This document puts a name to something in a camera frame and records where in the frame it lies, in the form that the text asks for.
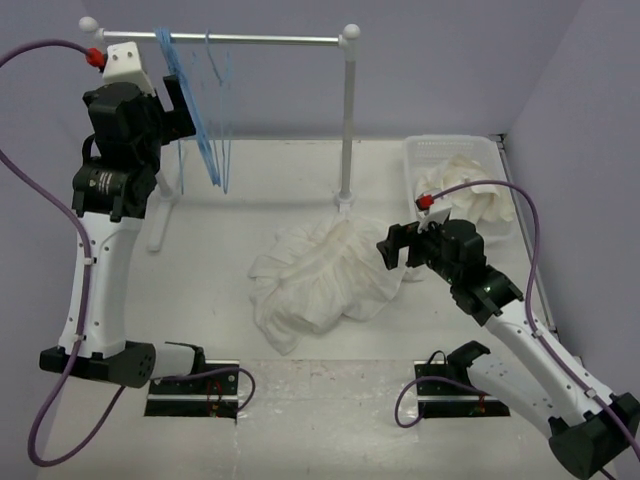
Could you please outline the blue wire hanger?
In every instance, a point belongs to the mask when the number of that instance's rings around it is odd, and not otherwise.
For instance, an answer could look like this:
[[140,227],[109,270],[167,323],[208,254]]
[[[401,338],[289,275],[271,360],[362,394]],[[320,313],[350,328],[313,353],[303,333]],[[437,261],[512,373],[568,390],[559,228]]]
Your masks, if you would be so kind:
[[213,153],[216,169],[219,177],[219,185],[224,194],[229,192],[231,149],[233,127],[229,113],[228,96],[231,93],[233,77],[231,52],[226,50],[223,57],[223,65],[218,66],[212,52],[212,32],[205,32],[206,55],[217,84],[218,117],[214,121],[212,130]]

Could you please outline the white skirt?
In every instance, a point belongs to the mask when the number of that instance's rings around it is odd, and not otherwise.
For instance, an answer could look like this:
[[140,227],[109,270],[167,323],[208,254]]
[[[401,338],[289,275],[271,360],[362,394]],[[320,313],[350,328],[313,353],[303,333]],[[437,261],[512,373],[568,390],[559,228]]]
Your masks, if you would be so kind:
[[283,229],[271,249],[253,262],[249,298],[253,320],[266,341],[285,356],[306,336],[321,336],[345,317],[373,319],[404,284],[426,272],[386,268],[377,243],[387,235],[380,220],[353,214],[325,216]]

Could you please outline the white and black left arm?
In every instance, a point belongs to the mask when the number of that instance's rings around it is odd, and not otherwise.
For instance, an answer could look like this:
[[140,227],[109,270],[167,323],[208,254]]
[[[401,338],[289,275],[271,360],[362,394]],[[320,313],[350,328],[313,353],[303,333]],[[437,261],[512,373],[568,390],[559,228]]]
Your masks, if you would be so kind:
[[161,148],[195,132],[177,77],[163,82],[170,111],[155,92],[130,82],[83,95],[93,132],[72,180],[71,219],[78,240],[71,303],[57,345],[40,354],[43,371],[132,388],[172,378],[187,393],[207,383],[200,347],[126,335],[130,263],[157,185]]

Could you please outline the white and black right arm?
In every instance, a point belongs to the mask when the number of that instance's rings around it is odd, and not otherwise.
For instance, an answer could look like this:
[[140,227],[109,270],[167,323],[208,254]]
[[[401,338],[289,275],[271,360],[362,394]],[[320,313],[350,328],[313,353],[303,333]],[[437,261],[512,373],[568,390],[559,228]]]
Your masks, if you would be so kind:
[[466,220],[390,226],[378,242],[387,269],[408,251],[408,267],[426,266],[447,282],[456,306],[500,340],[524,374],[484,345],[469,342],[447,358],[456,392],[492,396],[526,419],[547,440],[558,462],[589,479],[627,448],[639,447],[639,402],[598,381],[531,313],[523,293],[488,264],[484,240]]

